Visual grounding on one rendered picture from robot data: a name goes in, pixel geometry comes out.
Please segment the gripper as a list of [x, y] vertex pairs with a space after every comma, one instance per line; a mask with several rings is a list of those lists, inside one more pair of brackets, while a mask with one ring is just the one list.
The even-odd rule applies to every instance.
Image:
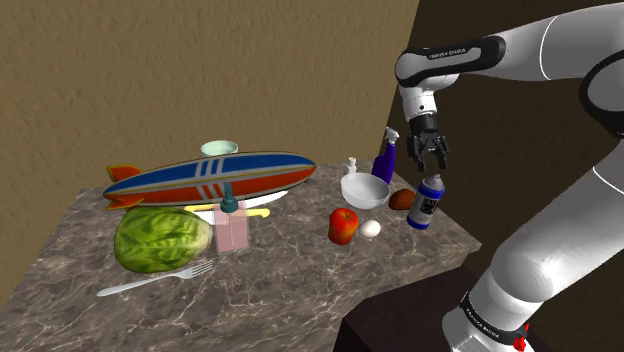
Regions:
[[435, 114], [425, 113], [409, 121], [411, 136], [407, 139], [408, 156], [413, 159], [419, 172], [425, 172], [423, 149], [435, 155], [440, 169], [447, 168], [448, 145], [439, 135], [438, 119]]

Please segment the purple spray bottle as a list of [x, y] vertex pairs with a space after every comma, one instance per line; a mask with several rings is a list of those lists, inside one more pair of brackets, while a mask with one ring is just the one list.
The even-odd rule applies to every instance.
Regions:
[[390, 184], [395, 167], [395, 142], [399, 138], [399, 133], [391, 127], [386, 127], [385, 132], [387, 139], [385, 151], [375, 158], [371, 174]]

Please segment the blue and white spray can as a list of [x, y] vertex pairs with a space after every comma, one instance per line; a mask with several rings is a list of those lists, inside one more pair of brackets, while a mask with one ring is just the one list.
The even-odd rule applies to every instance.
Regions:
[[427, 229], [444, 192], [445, 186], [439, 174], [424, 178], [415, 193], [407, 223], [415, 229]]

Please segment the brown egg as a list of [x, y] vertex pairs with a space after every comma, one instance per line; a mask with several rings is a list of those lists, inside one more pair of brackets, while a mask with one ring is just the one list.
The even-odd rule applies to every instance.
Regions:
[[400, 189], [394, 192], [388, 202], [392, 210], [409, 210], [415, 198], [415, 192], [411, 189]]

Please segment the white bowl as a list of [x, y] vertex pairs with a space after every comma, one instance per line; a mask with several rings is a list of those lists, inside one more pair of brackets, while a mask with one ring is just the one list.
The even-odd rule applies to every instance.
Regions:
[[340, 184], [344, 200], [360, 210], [372, 210], [381, 206], [391, 193], [389, 185], [384, 180], [368, 173], [344, 175]]

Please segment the red apple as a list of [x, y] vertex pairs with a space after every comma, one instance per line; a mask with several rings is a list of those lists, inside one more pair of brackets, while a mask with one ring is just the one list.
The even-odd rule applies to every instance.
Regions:
[[329, 218], [328, 238], [337, 245], [351, 242], [359, 225], [357, 214], [348, 208], [335, 209]]

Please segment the pale green bowl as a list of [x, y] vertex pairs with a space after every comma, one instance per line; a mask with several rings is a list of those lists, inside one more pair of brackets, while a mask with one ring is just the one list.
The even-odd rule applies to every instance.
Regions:
[[213, 157], [238, 152], [238, 144], [229, 140], [213, 140], [204, 143], [200, 151], [205, 157]]

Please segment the pink soap dispenser bottle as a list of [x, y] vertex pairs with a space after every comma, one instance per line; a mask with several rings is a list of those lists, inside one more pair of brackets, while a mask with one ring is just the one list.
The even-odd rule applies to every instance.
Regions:
[[224, 184], [225, 195], [214, 208], [216, 248], [219, 254], [248, 247], [248, 219], [242, 201], [233, 196], [230, 183]]

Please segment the blue and red toy airship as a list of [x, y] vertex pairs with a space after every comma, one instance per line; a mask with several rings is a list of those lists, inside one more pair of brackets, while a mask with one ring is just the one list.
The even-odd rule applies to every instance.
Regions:
[[226, 195], [247, 200], [306, 182], [316, 164], [290, 152], [243, 152], [205, 157], [143, 171], [112, 165], [112, 185], [103, 191], [110, 210], [136, 206], [188, 206], [220, 202]]

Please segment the green lettuce head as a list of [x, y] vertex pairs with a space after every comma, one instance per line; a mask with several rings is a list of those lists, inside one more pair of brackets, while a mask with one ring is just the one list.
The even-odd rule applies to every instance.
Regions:
[[116, 229], [114, 256], [135, 273], [167, 272], [196, 258], [210, 246], [213, 236], [213, 226], [192, 212], [134, 208]]

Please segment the silver fork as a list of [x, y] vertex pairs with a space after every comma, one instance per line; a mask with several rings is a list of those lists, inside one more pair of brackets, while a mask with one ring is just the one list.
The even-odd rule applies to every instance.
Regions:
[[207, 273], [209, 272], [211, 269], [213, 268], [213, 261], [207, 261], [205, 263], [187, 268], [185, 270], [182, 271], [178, 271], [175, 273], [168, 273], [168, 274], [164, 274], [158, 277], [153, 277], [153, 278], [149, 278], [149, 279], [144, 279], [144, 280], [140, 280], [140, 281], [136, 281], [136, 282], [132, 282], [132, 283], [126, 283], [126, 284], [122, 284], [122, 285], [118, 285], [118, 286], [114, 286], [114, 287], [110, 287], [110, 288], [106, 288], [103, 289], [101, 291], [99, 291], [96, 296], [97, 297], [105, 297], [105, 296], [109, 296], [109, 295], [113, 295], [113, 294], [117, 294], [129, 289], [133, 289], [142, 285], [146, 285], [148, 283], [154, 282], [154, 281], [158, 281], [161, 279], [165, 279], [165, 278], [170, 278], [170, 277], [175, 277], [175, 278], [179, 278], [182, 280], [187, 280], [187, 279], [191, 279], [197, 276], [200, 276], [201, 274]]

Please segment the yellow handled knife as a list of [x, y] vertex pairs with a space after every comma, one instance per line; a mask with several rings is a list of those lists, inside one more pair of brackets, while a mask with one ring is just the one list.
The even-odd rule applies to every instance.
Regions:
[[[251, 198], [244, 201], [244, 206], [246, 209], [246, 214], [248, 216], [261, 216], [266, 218], [270, 215], [270, 210], [267, 208], [261, 208], [261, 205], [265, 205], [272, 201], [278, 200], [285, 196], [287, 191], [280, 191], [260, 197]], [[184, 208], [185, 211], [189, 212], [204, 212], [204, 211], [212, 211], [215, 208], [215, 204], [204, 204], [204, 205], [191, 205], [186, 206]]]

